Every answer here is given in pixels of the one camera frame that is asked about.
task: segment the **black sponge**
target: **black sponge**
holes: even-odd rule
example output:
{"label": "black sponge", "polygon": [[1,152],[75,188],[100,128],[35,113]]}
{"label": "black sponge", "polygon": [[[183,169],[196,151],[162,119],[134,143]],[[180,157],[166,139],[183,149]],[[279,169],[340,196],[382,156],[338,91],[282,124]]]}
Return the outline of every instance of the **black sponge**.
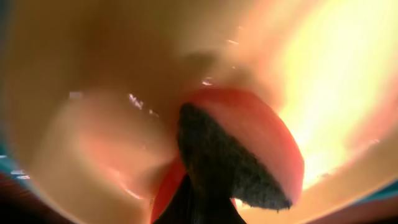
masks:
{"label": "black sponge", "polygon": [[284,209],[292,202],[255,155],[208,113],[191,103],[180,109],[178,146],[195,192],[238,198],[252,207]]}

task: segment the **glossy beige surface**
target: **glossy beige surface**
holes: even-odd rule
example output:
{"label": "glossy beige surface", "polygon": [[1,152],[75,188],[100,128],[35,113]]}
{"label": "glossy beige surface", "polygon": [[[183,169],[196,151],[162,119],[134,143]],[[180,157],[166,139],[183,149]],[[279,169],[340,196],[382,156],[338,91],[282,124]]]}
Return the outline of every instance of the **glossy beige surface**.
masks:
{"label": "glossy beige surface", "polygon": [[[172,142],[167,142],[167,135],[174,131],[175,112],[184,93],[201,85],[204,69],[208,69],[206,76],[211,76],[213,83],[248,88],[280,111],[287,91],[283,92],[279,84],[284,78],[291,80],[287,82],[291,86],[288,90],[298,92],[299,88],[294,88],[297,81],[294,76],[279,76],[278,66],[270,70],[268,78],[231,72],[231,65],[233,70],[237,65],[263,71],[263,65],[257,63],[259,58],[273,58],[284,48],[269,48],[268,54],[264,54],[259,50],[261,37],[275,34],[267,41],[279,40],[287,35],[287,30],[279,27],[300,17],[293,12],[301,6],[301,1],[281,1],[272,7],[265,2],[196,1],[187,4],[167,1],[154,5],[149,1],[122,0],[14,2],[6,49],[7,130],[12,152],[31,176],[38,194],[64,215],[82,223],[147,222],[149,198],[155,194],[156,184],[164,175],[163,168],[176,150]],[[263,12],[253,9],[266,7],[275,13],[259,22]],[[292,13],[278,14],[281,9]],[[274,27],[270,21],[282,25]],[[241,26],[252,32],[241,32]],[[217,63],[211,58],[203,62],[188,57],[209,52],[217,57]],[[290,60],[289,57],[279,58],[271,64]],[[109,100],[102,107],[110,109],[114,116],[109,116],[106,110],[97,110],[101,111],[99,114],[91,110],[102,103],[82,110],[87,104],[81,106],[76,103],[79,99],[69,99],[69,92],[78,90],[84,90],[83,95],[109,93],[101,102],[115,100]],[[133,140],[130,137],[137,136],[138,128],[133,121],[145,115],[120,106],[128,103],[129,93],[134,93],[147,109],[156,111],[162,118],[161,124],[151,123]],[[120,104],[111,103],[118,100]],[[285,121],[294,124],[286,113],[281,111],[280,114]],[[122,122],[124,118],[131,122]],[[101,145],[109,143],[104,152],[113,149],[112,155],[124,159],[142,156],[150,161],[130,164],[126,159],[122,167],[117,167],[120,172],[133,170],[126,174],[139,180],[133,184],[133,190],[145,199],[132,197],[107,177],[99,175],[103,170],[86,158],[86,145],[81,139],[87,137],[76,133],[76,130],[92,127],[84,125],[86,120],[124,127],[127,133],[124,138],[118,135],[103,138],[109,133],[106,128],[95,128],[99,131],[95,138],[102,140]],[[149,136],[152,131],[157,131],[160,137],[152,140]],[[310,187],[290,211],[276,214],[251,208],[240,210],[241,215],[248,223],[300,223],[365,196],[397,178],[396,136],[398,131],[392,131],[388,138],[355,162]],[[112,145],[113,138],[121,144]],[[124,148],[141,141],[151,145],[149,151],[140,151],[139,147]],[[115,165],[114,161],[105,163]],[[137,170],[147,175],[142,177]]]}

